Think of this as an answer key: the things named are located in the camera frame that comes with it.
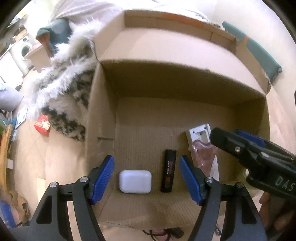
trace teal fabric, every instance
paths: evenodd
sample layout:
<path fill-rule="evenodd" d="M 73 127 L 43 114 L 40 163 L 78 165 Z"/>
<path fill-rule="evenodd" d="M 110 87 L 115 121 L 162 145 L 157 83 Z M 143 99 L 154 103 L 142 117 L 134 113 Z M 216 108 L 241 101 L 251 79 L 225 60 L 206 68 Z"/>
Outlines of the teal fabric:
<path fill-rule="evenodd" d="M 227 32 L 234 35 L 239 41 L 242 41 L 246 34 L 234 27 L 228 22 L 223 22 L 222 26 L 226 29 Z M 275 59 L 259 45 L 254 39 L 249 38 L 247 41 L 247 48 L 257 59 L 259 64 L 262 66 L 266 74 L 268 75 L 270 82 L 273 82 L 276 77 L 282 72 L 281 66 L 275 61 Z"/>
<path fill-rule="evenodd" d="M 49 25 L 38 30 L 36 39 L 44 33 L 49 33 L 49 45 L 54 54 L 57 53 L 56 45 L 60 43 L 68 43 L 69 37 L 72 35 L 72 29 L 69 26 L 67 18 L 59 18 L 51 22 Z"/>

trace beige floor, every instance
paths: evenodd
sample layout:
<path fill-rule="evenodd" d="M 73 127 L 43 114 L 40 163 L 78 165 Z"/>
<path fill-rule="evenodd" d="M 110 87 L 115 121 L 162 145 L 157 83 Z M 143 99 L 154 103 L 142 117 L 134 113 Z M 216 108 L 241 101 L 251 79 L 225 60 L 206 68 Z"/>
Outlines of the beige floor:
<path fill-rule="evenodd" d="M 26 85 L 28 80 L 32 78 L 36 71 L 30 71 L 25 77 L 21 92 L 26 94 Z M 25 101 L 22 101 L 19 108 L 20 110 Z M 51 160 L 60 161 L 61 165 L 64 158 L 72 158 L 71 156 L 65 157 L 63 154 L 63 143 L 67 141 L 68 145 L 71 143 L 73 158 L 77 155 L 77 150 L 81 149 L 82 145 L 79 142 L 64 137 L 63 135 L 51 129 L 49 137 L 42 136 L 34 128 L 34 122 L 26 120 L 17 129 L 17 139 L 11 146 L 10 159 L 15 161 L 14 170 L 10 173 L 11 185 L 15 187 L 16 191 L 23 196 L 27 201 L 30 211 L 34 213 L 38 200 L 46 189 L 49 182 L 54 181 L 55 174 L 59 170 L 51 169 Z M 260 208 L 259 195 L 254 197 L 255 204 Z M 223 226 L 224 216 L 219 217 L 219 227 Z M 182 240 L 187 240 L 193 226 L 182 227 L 185 235 Z M 102 226 L 103 234 L 107 241 L 130 241 L 130 240 L 152 240 L 149 236 L 143 234 L 141 230 L 127 229 L 127 228 L 109 228 Z M 74 240 L 80 240 L 77 230 L 73 232 Z M 213 240 L 219 240 L 220 237 L 214 234 Z"/>

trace red gift box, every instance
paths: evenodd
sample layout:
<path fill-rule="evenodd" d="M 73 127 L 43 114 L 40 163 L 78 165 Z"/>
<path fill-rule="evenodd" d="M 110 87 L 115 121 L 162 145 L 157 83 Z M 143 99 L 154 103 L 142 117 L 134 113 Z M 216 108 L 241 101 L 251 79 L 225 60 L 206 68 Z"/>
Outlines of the red gift box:
<path fill-rule="evenodd" d="M 44 136 L 49 136 L 50 123 L 46 115 L 41 115 L 34 125 L 35 129 Z"/>

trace fluffy blanket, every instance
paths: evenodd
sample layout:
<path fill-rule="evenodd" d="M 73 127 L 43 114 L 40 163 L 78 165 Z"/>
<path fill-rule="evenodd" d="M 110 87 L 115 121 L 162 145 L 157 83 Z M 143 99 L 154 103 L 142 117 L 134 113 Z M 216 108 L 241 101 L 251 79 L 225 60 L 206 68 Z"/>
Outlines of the fluffy blanket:
<path fill-rule="evenodd" d="M 94 20 L 79 25 L 68 44 L 58 44 L 51 67 L 31 81 L 28 116 L 47 115 L 58 132 L 79 140 L 85 139 L 88 101 L 97 59 L 93 39 L 102 28 Z"/>

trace silver bolt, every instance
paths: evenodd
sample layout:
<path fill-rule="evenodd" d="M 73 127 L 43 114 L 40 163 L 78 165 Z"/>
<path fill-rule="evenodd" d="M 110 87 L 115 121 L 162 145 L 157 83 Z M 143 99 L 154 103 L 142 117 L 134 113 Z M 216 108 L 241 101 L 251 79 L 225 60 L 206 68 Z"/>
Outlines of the silver bolt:
<path fill-rule="evenodd" d="M 266 157 L 266 158 L 268 158 L 268 157 L 269 157 L 269 155 L 268 155 L 268 154 L 266 154 L 265 152 L 261 152 L 261 155 L 262 155 L 262 156 L 264 156 L 264 157 Z"/>
<path fill-rule="evenodd" d="M 49 185 L 51 188 L 55 188 L 57 186 L 57 182 L 52 182 L 50 185 Z"/>
<path fill-rule="evenodd" d="M 205 180 L 208 183 L 213 183 L 214 182 L 214 179 L 212 177 L 206 177 Z"/>
<path fill-rule="evenodd" d="M 237 146 L 234 150 L 235 150 L 236 153 L 239 153 L 240 152 L 240 147 Z"/>
<path fill-rule="evenodd" d="M 244 187 L 244 184 L 243 184 L 243 183 L 236 183 L 236 186 L 237 186 L 238 188 L 243 188 L 243 187 Z"/>
<path fill-rule="evenodd" d="M 79 180 L 80 180 L 80 182 L 85 183 L 85 182 L 87 182 L 88 177 L 81 177 Z"/>

